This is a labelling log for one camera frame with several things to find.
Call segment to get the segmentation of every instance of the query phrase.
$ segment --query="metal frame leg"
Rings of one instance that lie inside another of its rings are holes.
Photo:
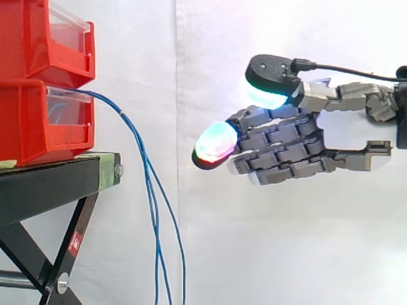
[[[96,205],[98,193],[78,201],[54,264],[21,223],[0,229],[0,248],[22,273],[0,271],[0,287],[36,289],[39,305],[81,305],[69,288],[69,276]]]

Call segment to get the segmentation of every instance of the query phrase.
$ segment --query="warning label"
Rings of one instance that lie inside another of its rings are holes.
[[[82,235],[75,231],[74,234],[72,235],[71,242],[69,243],[68,246],[68,251],[72,254],[73,257],[76,257],[78,255],[81,244],[82,244]]]

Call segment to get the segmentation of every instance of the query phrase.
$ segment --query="green tape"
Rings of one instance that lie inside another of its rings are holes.
[[[82,154],[77,158],[99,157],[99,191],[114,185],[114,154],[108,152],[97,152]]]
[[[4,168],[13,168],[17,165],[17,160],[0,161],[0,170]]]

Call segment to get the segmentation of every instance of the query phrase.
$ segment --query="white wall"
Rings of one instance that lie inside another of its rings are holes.
[[[247,106],[241,84],[255,54],[392,74],[406,63],[403,1],[59,2],[96,23],[98,76],[88,87],[134,120],[181,217],[188,304],[406,303],[406,153],[394,151],[392,161],[372,173],[338,170],[265,187],[224,167],[202,172],[190,161],[207,126]],[[339,146],[355,134],[359,142],[394,139],[393,126],[366,130],[352,114],[342,117],[348,128]],[[336,128],[338,118],[329,127]],[[152,304],[154,239],[141,162],[131,135],[104,105],[97,124],[97,149],[121,152],[126,174],[100,197],[72,286],[86,305]],[[39,235],[58,240],[69,209],[26,223],[50,256],[57,246]],[[180,304],[178,250],[162,212],[162,241]],[[55,232],[42,232],[45,221]]]

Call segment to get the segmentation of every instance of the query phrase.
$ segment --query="red plastic drawer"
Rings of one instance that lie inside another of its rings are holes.
[[[0,1],[0,79],[79,88],[95,79],[94,27],[49,0]]]
[[[0,81],[0,166],[73,159],[94,145],[93,98],[42,81]]]

